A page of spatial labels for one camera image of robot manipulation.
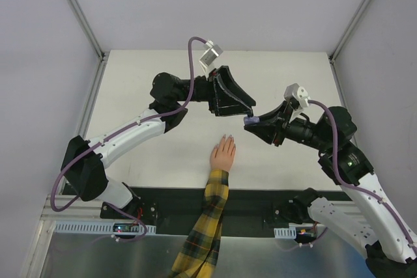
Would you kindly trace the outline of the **purple nail polish bottle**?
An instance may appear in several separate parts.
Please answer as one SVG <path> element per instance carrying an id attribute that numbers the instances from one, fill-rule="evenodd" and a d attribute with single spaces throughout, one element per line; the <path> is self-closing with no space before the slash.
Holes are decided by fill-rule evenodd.
<path id="1" fill-rule="evenodd" d="M 251 124 L 257 124 L 259 123 L 260 118 L 256 116 L 246 116 L 244 117 L 244 125 L 251 125 Z"/>

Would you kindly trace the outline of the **yellow plaid sleeve forearm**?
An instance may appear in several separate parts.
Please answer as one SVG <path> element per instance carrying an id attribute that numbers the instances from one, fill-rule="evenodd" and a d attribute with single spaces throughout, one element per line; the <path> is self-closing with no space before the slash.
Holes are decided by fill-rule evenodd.
<path id="1" fill-rule="evenodd" d="M 223 211 L 229 196 L 229 173 L 211 171 L 203 208 L 178 253 L 170 277 L 212 277 L 218 262 Z"/>

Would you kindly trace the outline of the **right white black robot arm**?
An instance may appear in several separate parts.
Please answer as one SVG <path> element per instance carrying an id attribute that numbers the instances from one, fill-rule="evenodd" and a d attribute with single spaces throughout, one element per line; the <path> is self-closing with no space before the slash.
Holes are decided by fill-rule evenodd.
<path id="1" fill-rule="evenodd" d="M 288 139 L 315 149 L 322 171 L 348 195 L 367 225 L 348 217 L 312 188 L 279 205 L 281 218 L 324 225 L 364 257 L 375 277 L 415 277 L 416 234 L 394 208 L 366 155 L 352 143 L 357 127 L 347 109 L 310 100 L 324 111 L 313 123 L 304 113 L 292 117 L 295 103 L 284 101 L 269 113 L 246 117 L 244 129 L 269 145 L 280 146 Z"/>

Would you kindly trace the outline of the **mannequin hand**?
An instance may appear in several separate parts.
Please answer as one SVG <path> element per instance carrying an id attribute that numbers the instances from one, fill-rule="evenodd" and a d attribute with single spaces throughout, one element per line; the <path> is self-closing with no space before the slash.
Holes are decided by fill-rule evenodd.
<path id="1" fill-rule="evenodd" d="M 232 135 L 224 135 L 210 155 L 210 170 L 229 172 L 234 164 L 236 144 Z"/>

